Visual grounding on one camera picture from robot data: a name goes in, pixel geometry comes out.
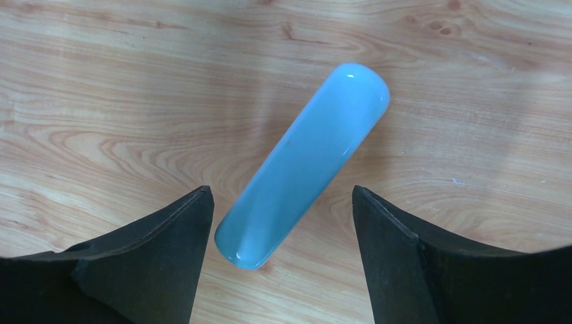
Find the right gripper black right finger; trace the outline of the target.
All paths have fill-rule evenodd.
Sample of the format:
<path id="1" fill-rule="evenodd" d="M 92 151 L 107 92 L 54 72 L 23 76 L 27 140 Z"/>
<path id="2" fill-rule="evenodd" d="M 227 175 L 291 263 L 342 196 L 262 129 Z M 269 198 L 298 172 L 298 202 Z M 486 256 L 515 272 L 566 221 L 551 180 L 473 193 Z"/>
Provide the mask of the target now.
<path id="1" fill-rule="evenodd" d="M 465 238 L 371 190 L 353 222 L 376 323 L 570 323 L 571 247 L 524 253 Z"/>

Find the light blue small stapler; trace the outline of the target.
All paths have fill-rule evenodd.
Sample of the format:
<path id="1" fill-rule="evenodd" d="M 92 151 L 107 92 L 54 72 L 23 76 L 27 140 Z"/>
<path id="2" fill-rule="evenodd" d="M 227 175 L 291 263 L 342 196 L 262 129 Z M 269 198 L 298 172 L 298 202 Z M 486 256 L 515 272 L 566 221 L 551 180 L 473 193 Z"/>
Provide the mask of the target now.
<path id="1" fill-rule="evenodd" d="M 220 254 L 241 269 L 263 266 L 389 107 L 382 77 L 338 65 L 314 93 L 218 225 Z"/>

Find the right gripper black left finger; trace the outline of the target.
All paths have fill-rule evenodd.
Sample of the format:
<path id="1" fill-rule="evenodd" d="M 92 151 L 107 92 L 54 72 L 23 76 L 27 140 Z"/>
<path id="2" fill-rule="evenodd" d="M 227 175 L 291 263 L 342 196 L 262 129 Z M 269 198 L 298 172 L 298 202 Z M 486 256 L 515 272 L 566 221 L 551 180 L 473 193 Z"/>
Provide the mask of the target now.
<path id="1" fill-rule="evenodd" d="M 201 186 L 112 232 L 1 259 L 2 323 L 188 323 L 212 224 Z"/>

